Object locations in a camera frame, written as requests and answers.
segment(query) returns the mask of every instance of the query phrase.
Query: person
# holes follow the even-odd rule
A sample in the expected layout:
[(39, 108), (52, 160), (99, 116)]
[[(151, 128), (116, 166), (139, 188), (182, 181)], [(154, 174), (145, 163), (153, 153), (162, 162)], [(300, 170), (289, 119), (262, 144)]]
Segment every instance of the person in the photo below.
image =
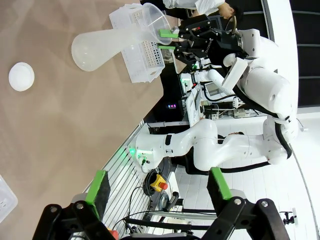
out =
[(195, 10), (191, 17), (202, 14), (208, 16), (219, 12), (220, 16), (226, 20), (235, 16), (238, 21), (241, 21), (244, 14), (238, 6), (231, 6), (225, 0), (141, 0), (140, 2), (154, 4), (161, 11), (174, 8)]

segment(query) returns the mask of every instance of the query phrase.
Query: plastic basket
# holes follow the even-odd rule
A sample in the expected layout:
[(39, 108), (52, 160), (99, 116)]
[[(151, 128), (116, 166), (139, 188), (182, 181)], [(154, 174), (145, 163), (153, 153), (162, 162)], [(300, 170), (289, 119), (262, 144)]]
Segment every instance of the plastic basket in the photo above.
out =
[[(124, 29), (142, 18), (142, 5), (126, 4), (109, 15), (114, 29)], [(152, 82), (165, 68), (161, 50), (155, 42), (144, 41), (121, 51), (132, 83)]]
[(18, 199), (0, 175), (0, 223), (17, 206)]

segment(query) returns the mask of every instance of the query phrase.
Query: white shirt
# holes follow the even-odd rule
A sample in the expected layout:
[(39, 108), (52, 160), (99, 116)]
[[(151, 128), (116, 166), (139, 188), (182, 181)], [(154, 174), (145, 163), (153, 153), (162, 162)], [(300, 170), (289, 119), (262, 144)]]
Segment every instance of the white shirt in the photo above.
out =
[(215, 13), (224, 2), (225, 0), (163, 0), (167, 9), (192, 9), (197, 10), (200, 15)]

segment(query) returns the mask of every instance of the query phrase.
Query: brown tabletop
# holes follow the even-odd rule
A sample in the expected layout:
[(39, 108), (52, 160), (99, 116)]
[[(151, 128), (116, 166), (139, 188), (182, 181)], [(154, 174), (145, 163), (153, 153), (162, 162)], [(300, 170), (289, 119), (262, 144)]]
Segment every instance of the brown tabletop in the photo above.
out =
[[(81, 193), (163, 95), (159, 78), (132, 84), (121, 53), (93, 72), (72, 59), (77, 34), (112, 28), (109, 14), (132, 2), (1, 1), (0, 174), (18, 198), (1, 240), (31, 239), (43, 208)], [(8, 81), (17, 62), (35, 74), (24, 92)]]

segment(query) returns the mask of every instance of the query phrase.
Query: bolt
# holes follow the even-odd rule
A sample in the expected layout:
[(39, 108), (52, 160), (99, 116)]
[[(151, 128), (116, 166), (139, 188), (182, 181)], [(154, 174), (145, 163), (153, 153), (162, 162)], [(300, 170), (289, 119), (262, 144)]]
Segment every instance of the bolt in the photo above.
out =
[(83, 208), (84, 208), (84, 205), (83, 205), (82, 203), (78, 203), (78, 204), (76, 205), (76, 208), (77, 208), (77, 209), (83, 209)]
[(237, 199), (234, 200), (234, 203), (236, 205), (240, 205), (241, 204), (241, 200), (239, 198), (237, 198)]
[(268, 207), (268, 203), (266, 202), (266, 201), (263, 201), (262, 203), (261, 203), (261, 205), (264, 207), (264, 208), (266, 208), (266, 207)]
[(51, 211), (52, 213), (56, 212), (57, 210), (58, 210), (58, 208), (56, 208), (55, 206), (52, 206), (51, 209), (50, 209), (50, 211)]

